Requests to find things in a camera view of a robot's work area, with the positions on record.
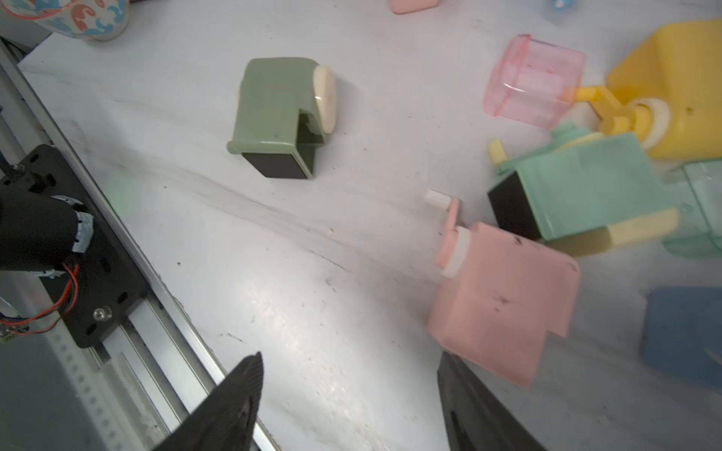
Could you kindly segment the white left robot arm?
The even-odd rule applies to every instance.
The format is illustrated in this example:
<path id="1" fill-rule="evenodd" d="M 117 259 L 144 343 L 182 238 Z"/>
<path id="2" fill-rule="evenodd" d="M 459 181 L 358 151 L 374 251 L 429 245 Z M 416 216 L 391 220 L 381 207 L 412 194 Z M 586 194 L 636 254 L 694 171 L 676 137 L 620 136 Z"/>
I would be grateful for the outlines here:
<path id="1" fill-rule="evenodd" d="M 74 254 L 88 250 L 94 217 L 85 205 L 64 195 L 1 189 L 1 269 L 59 272 Z"/>

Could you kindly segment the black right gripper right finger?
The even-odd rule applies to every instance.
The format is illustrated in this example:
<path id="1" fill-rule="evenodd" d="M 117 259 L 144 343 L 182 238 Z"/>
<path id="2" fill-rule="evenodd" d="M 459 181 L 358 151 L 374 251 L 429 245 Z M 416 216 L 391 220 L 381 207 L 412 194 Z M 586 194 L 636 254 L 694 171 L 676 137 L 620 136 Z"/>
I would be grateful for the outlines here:
<path id="1" fill-rule="evenodd" d="M 545 451 L 458 356 L 442 353 L 437 381 L 451 451 Z"/>

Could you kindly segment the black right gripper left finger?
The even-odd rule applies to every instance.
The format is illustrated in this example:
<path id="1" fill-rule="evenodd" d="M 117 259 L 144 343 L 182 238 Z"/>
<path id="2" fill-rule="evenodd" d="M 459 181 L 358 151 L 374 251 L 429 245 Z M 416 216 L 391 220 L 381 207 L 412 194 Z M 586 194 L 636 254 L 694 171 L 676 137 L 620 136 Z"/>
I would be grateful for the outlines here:
<path id="1" fill-rule="evenodd" d="M 244 358 L 156 451 L 246 451 L 261 404 L 261 353 Z"/>

